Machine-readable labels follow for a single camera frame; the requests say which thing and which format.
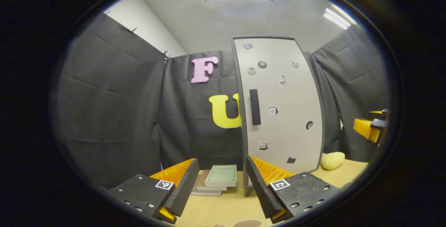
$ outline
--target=yellow letter u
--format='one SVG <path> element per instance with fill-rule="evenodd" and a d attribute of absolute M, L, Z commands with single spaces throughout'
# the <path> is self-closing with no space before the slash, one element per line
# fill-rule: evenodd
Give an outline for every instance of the yellow letter u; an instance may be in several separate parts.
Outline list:
<path fill-rule="evenodd" d="M 239 115 L 237 118 L 230 119 L 226 115 L 226 101 L 228 100 L 227 95 L 214 95 L 209 97 L 209 101 L 212 103 L 212 118 L 215 124 L 222 128 L 236 128 L 242 125 L 242 119 L 240 117 L 240 104 L 239 104 L 239 94 L 236 93 L 232 96 L 237 100 L 237 108 L 239 109 Z"/>

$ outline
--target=yellow plush toy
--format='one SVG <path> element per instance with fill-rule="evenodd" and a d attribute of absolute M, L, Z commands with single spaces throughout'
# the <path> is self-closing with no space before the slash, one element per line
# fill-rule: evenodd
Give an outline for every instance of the yellow plush toy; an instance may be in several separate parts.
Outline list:
<path fill-rule="evenodd" d="M 342 152 L 333 152 L 330 154 L 322 153 L 321 164 L 326 169 L 335 169 L 339 167 L 345 159 L 345 154 Z"/>

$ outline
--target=pink letter f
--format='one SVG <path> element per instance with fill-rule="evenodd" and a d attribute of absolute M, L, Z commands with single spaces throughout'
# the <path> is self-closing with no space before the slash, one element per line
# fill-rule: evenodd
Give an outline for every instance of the pink letter f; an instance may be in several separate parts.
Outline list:
<path fill-rule="evenodd" d="M 194 64 L 194 77 L 191 79 L 191 83 L 207 82 L 209 77 L 207 77 L 204 72 L 206 71 L 208 74 L 212 74 L 214 71 L 214 64 L 218 63 L 218 58 L 214 56 L 193 59 L 192 63 Z"/>

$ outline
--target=foam letter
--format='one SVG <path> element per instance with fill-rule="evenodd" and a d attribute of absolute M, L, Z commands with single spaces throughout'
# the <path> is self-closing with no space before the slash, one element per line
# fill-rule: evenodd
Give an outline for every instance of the foam letter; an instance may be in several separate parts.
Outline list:
<path fill-rule="evenodd" d="M 218 127 L 236 128 L 242 125 L 242 119 L 240 117 L 239 94 L 234 94 L 232 98 L 237 100 L 237 108 L 239 109 L 239 115 L 234 119 L 230 119 L 226 115 L 226 101 L 228 100 L 227 95 L 214 95 L 209 97 L 209 101 L 212 103 L 212 119 L 214 119 L 214 122 Z"/>
<path fill-rule="evenodd" d="M 208 58 L 193 59 L 192 63 L 194 64 L 194 77 L 191 79 L 191 83 L 207 82 L 209 80 L 209 77 L 207 77 L 204 72 L 206 71 L 209 75 L 212 74 L 212 72 L 214 71 L 214 64 L 218 63 L 218 58 L 214 56 Z"/>

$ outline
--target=8 ball sticker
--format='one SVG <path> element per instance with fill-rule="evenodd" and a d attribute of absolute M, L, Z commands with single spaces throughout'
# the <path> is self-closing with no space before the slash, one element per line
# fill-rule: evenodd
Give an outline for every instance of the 8 ball sticker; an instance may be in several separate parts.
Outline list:
<path fill-rule="evenodd" d="M 255 68 L 248 68 L 247 73 L 249 75 L 255 75 L 257 73 L 257 70 Z"/>
<path fill-rule="evenodd" d="M 266 64 L 266 62 L 264 61 L 259 61 L 259 63 L 257 64 L 257 66 L 259 68 L 265 69 L 268 65 Z"/>

